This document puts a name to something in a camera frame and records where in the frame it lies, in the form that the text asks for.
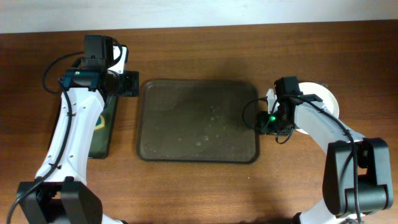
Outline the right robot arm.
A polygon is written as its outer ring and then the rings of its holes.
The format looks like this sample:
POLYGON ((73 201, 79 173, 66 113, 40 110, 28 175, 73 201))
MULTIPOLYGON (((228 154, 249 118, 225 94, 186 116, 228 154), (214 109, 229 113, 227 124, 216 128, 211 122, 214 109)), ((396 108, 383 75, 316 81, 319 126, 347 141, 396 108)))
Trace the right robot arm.
POLYGON ((322 199, 293 217, 294 223, 362 223, 394 203, 387 142, 367 138, 333 115, 317 95, 297 87, 268 90, 255 130, 291 137, 304 130, 325 152, 322 199))

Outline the white plate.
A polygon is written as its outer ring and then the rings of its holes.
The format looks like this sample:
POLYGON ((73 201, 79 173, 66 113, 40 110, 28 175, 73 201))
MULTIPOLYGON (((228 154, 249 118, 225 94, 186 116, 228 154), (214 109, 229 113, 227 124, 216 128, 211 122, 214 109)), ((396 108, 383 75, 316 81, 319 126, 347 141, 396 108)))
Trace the white plate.
MULTIPOLYGON (((339 118, 340 116, 340 107, 337 102, 336 97, 333 93, 322 86, 321 84, 313 83, 313 82, 302 82, 299 83, 300 91, 303 95, 316 95, 318 96, 323 103, 323 106, 319 105, 318 102, 314 102, 314 104, 318 105, 319 108, 323 108, 328 110, 330 114, 334 117, 339 118)), ((300 106, 297 107, 298 115, 295 115, 295 125, 296 130, 300 133, 308 135, 305 129, 302 129, 302 125, 309 125, 309 121, 312 118, 313 112, 318 112, 318 110, 311 107, 308 103, 304 102, 300 106)))

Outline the green and yellow sponge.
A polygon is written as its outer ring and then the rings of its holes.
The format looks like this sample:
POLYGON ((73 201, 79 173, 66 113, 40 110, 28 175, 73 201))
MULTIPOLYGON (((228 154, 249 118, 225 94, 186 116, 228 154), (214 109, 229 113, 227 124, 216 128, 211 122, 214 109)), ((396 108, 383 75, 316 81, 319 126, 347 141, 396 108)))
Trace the green and yellow sponge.
POLYGON ((94 130, 99 130, 105 127, 105 119, 104 116, 101 114, 96 122, 94 130))

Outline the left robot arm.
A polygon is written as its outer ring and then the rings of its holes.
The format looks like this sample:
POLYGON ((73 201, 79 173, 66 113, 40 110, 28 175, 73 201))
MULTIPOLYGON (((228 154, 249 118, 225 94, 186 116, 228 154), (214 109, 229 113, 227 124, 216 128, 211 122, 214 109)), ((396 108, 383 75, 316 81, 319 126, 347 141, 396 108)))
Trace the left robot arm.
POLYGON ((86 167, 95 126, 112 96, 137 96, 128 47, 112 39, 86 43, 83 58, 59 79, 61 105, 50 147, 32 182, 21 182, 10 212, 29 223, 118 223, 88 188, 86 167))

